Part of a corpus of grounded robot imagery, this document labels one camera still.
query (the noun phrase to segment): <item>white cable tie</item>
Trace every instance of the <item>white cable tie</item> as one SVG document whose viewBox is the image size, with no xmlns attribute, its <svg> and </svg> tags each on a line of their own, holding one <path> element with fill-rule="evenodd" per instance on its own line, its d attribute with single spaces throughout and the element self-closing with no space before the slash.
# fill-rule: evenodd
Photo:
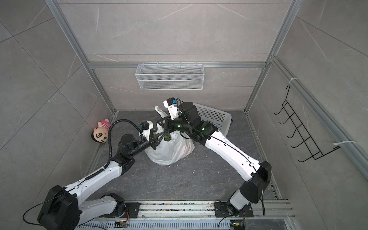
<svg viewBox="0 0 368 230">
<path fill-rule="evenodd" d="M 290 81 L 289 81 L 289 83 L 288 83 L 288 85 L 290 85 L 290 82 L 291 82 L 292 80 L 294 80 L 294 79 L 297 79 L 297 78 L 291 78 L 291 79 L 290 79 Z"/>
<path fill-rule="evenodd" d="M 342 144 L 342 143 L 355 143 L 355 144 L 357 144 L 358 142 L 356 142 L 356 141 L 342 141 L 342 142 L 339 142 L 339 143 L 332 143 L 333 145 L 340 145 L 340 144 Z"/>
</svg>

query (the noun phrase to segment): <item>pink stuffed toy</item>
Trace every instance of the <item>pink stuffed toy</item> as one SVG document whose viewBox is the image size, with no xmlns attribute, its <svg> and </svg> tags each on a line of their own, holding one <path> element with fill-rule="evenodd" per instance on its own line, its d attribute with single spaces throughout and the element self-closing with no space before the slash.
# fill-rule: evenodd
<svg viewBox="0 0 368 230">
<path fill-rule="evenodd" d="M 95 128 L 92 132 L 92 139 L 96 142 L 105 143 L 107 141 L 107 135 L 110 128 L 108 119 L 97 122 L 98 128 Z"/>
</svg>

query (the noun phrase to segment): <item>black wire rack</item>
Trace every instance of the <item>black wire rack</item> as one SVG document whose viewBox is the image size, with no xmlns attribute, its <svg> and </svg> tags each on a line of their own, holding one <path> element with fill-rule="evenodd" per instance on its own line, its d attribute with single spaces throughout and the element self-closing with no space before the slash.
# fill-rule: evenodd
<svg viewBox="0 0 368 230">
<path fill-rule="evenodd" d="M 335 148 L 333 148 L 330 152 L 328 152 L 328 153 L 322 153 L 322 151 L 319 149 L 319 147 L 318 147 L 318 145 L 316 144 L 316 142 L 314 141 L 314 139 L 313 139 L 313 137 L 310 135 L 310 133 L 309 133 L 309 131 L 308 131 L 308 129 L 304 126 L 304 124 L 303 124 L 303 122 L 300 120 L 300 118 L 299 118 L 299 116 L 296 114 L 296 112 L 294 111 L 294 109 L 293 109 L 293 107 L 289 104 L 289 102 L 287 101 L 287 96 L 289 95 L 289 91 L 290 91 L 290 85 L 287 85 L 287 87 L 286 87 L 286 90 L 287 90 L 287 94 L 286 94 L 286 97 L 285 97 L 285 100 L 284 100 L 284 102 L 282 103 L 282 108 L 281 108 L 281 110 L 278 112 L 278 113 L 274 113 L 275 115 L 278 115 L 279 113 L 281 113 L 281 111 L 285 111 L 286 112 L 286 114 L 288 115 L 288 118 L 287 118 L 287 120 L 284 122 L 284 123 L 280 123 L 281 125 L 283 125 L 283 124 L 285 124 L 288 120 L 291 120 L 291 122 L 293 123 L 293 125 L 294 125 L 294 127 L 295 127 L 295 130 L 294 130 L 294 132 L 293 132 L 293 134 L 291 135 L 291 137 L 289 137 L 289 136 L 287 136 L 288 138 L 292 138 L 294 135 L 295 135 L 295 133 L 296 132 L 298 132 L 298 134 L 299 134 L 299 136 L 301 137 L 301 139 L 302 139 L 302 142 L 300 143 L 300 144 L 298 144 L 297 146 L 292 146 L 292 148 L 297 148 L 297 147 L 299 147 L 300 145 L 302 145 L 303 143 L 305 144 L 305 146 L 307 147 L 307 149 L 308 149 L 308 151 L 309 151 L 309 153 L 311 154 L 311 156 L 310 157 L 308 157 L 307 159 L 305 159 L 305 160 L 299 160 L 299 162 L 304 162 L 304 161 L 306 161 L 306 160 L 309 160 L 309 159 L 311 159 L 311 158 L 313 158 L 313 159 L 315 159 L 315 160 L 317 160 L 317 159 L 319 159 L 319 158 L 321 158 L 321 157 L 323 157 L 323 156 L 326 156 L 327 154 L 329 154 L 329 153 L 332 153 L 333 151 L 335 151 L 335 150 L 337 150 L 337 149 L 339 149 L 340 148 L 340 146 L 336 146 Z M 285 109 L 285 106 L 289 106 L 290 107 L 290 110 L 292 111 L 292 113 L 291 114 L 289 114 L 289 112 Z M 296 117 L 296 121 L 294 122 L 294 120 L 291 118 L 293 115 L 295 115 L 295 117 Z M 303 136 L 302 136 L 302 134 L 300 133 L 300 128 L 304 128 L 305 129 L 305 131 L 308 133 L 307 135 L 305 135 L 306 137 L 304 138 Z M 306 143 L 306 141 L 307 140 L 311 140 L 312 141 L 312 144 L 314 144 L 315 146 L 316 146 L 316 149 L 317 149 L 317 152 L 316 153 L 312 153 L 312 151 L 311 151 L 311 148 L 307 145 L 307 143 Z"/>
</svg>

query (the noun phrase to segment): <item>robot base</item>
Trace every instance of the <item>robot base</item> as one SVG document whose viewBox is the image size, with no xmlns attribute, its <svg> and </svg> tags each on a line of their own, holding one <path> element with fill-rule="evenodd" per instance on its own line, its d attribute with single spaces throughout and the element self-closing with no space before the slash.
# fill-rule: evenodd
<svg viewBox="0 0 368 230">
<path fill-rule="evenodd" d="M 129 210 L 129 218 L 137 218 L 139 212 L 140 203 L 124 203 L 125 209 Z M 100 217 L 116 218 L 113 214 L 106 214 Z M 124 212 L 120 218 L 127 218 L 127 212 Z"/>
<path fill-rule="evenodd" d="M 226 202 L 215 202 L 215 216 L 216 217 L 225 217 L 230 215 L 228 211 L 228 205 Z M 250 203 L 243 207 L 243 211 L 245 212 L 245 217 L 254 217 L 253 209 Z M 238 217 L 244 217 L 244 212 L 240 212 Z"/>
</svg>

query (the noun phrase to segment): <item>aluminum rail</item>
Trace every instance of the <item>aluminum rail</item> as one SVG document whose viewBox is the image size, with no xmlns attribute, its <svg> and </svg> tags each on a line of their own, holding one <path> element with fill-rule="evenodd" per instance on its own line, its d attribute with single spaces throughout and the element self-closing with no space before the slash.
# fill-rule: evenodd
<svg viewBox="0 0 368 230">
<path fill-rule="evenodd" d="M 287 81 L 296 78 L 291 71 L 278 59 L 277 56 L 272 56 L 271 63 L 285 77 Z M 318 102 L 318 100 L 304 87 L 299 81 L 291 81 L 290 85 L 295 92 L 303 100 L 303 102 L 314 113 L 321 124 L 327 129 L 336 142 L 353 140 L 351 136 L 342 128 L 342 126 L 326 111 L 326 109 Z M 359 169 L 359 171 L 368 180 L 368 155 L 364 150 L 355 143 L 342 143 L 340 147 L 348 155 L 351 161 Z"/>
<path fill-rule="evenodd" d="M 299 8 L 301 4 L 303 3 L 303 0 L 293 0 L 290 3 L 289 10 L 286 13 L 285 19 L 283 23 L 281 24 L 281 28 L 279 33 L 276 36 L 275 42 L 272 45 L 271 51 L 268 54 L 268 57 L 266 59 L 266 66 L 264 69 L 262 69 L 261 73 L 259 74 L 259 77 L 257 79 L 257 82 L 255 83 L 252 93 L 248 99 L 247 104 L 245 105 L 244 111 L 246 113 L 249 112 L 250 108 L 252 107 L 252 104 L 258 94 L 259 89 L 261 88 L 261 85 L 263 81 L 265 80 L 265 77 L 267 75 L 267 72 L 270 68 L 270 59 L 272 56 L 276 55 L 279 51 L 282 42 L 284 41 L 284 38 L 286 37 L 287 32 L 290 29 L 291 24 L 293 23 L 295 16 L 297 15 Z"/>
<path fill-rule="evenodd" d="M 105 101 L 107 107 L 109 108 L 111 113 L 115 113 L 115 108 L 107 95 L 105 88 L 101 84 L 100 80 L 98 79 L 96 73 L 88 66 L 88 60 L 86 54 L 83 52 L 81 46 L 79 45 L 73 31 L 71 30 L 68 21 L 66 20 L 63 12 L 60 9 L 59 4 L 56 0 L 45 0 L 47 6 L 49 7 L 52 14 L 55 16 L 56 21 L 59 23 L 61 30 L 64 32 L 65 36 L 67 37 L 70 45 L 74 49 L 75 53 L 77 54 L 79 60 L 81 61 L 82 65 L 86 69 L 89 77 L 95 84 L 97 90 L 101 94 L 102 99 Z"/>
<path fill-rule="evenodd" d="M 140 64 L 201 64 L 205 68 L 264 68 L 265 62 L 90 62 L 90 68 L 137 68 Z"/>
</svg>

